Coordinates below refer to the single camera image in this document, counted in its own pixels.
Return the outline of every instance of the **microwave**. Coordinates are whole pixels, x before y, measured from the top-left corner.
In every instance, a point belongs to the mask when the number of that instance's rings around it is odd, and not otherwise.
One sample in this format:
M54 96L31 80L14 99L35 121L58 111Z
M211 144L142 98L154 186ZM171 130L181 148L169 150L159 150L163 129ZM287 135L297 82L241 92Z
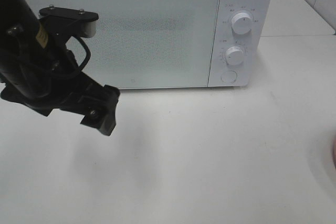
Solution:
M85 73L120 89L245 86L270 0L26 0L99 14ZM79 58L75 40L67 43Z

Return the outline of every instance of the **bolt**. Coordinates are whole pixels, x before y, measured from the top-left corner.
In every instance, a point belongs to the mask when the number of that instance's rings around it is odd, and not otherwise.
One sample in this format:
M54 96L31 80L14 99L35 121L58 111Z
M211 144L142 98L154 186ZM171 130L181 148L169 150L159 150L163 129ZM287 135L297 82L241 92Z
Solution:
M19 27L14 26L11 29L7 30L7 34L11 36L15 36L16 34L20 33Z
M52 64L51 70L54 71L58 67L59 67L59 61L56 61Z
M97 110L90 111L90 116L96 116L96 115L97 115Z

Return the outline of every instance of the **white countertop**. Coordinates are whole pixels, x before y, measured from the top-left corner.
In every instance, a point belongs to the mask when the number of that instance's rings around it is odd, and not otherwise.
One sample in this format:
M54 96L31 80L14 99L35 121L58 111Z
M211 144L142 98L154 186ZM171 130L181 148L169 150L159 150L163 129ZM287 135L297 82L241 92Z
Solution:
M0 100L0 223L334 224L335 52L263 37L247 87L122 91L111 137Z
M305 0L271 0L261 35L333 34L335 30Z

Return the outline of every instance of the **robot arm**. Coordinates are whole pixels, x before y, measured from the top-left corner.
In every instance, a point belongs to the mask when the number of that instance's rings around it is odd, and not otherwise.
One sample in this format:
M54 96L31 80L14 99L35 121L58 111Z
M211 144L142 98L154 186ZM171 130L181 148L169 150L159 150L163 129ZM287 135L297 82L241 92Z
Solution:
M90 50L82 37L94 35L98 14L50 6L37 19L24 0L0 0L1 98L48 116L53 109L84 115L81 124L110 135L120 92L82 72ZM66 42L75 37L86 51L77 64Z

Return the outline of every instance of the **white knob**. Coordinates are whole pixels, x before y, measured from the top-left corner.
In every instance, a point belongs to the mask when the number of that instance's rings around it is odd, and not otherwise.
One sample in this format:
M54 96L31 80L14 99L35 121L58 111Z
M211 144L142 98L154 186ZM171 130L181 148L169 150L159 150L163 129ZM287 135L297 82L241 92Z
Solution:
M240 47L230 47L225 52L225 59L229 65L239 65L244 61L244 51Z
M252 28L252 15L248 12L237 13L231 19L232 29L236 34L246 34Z

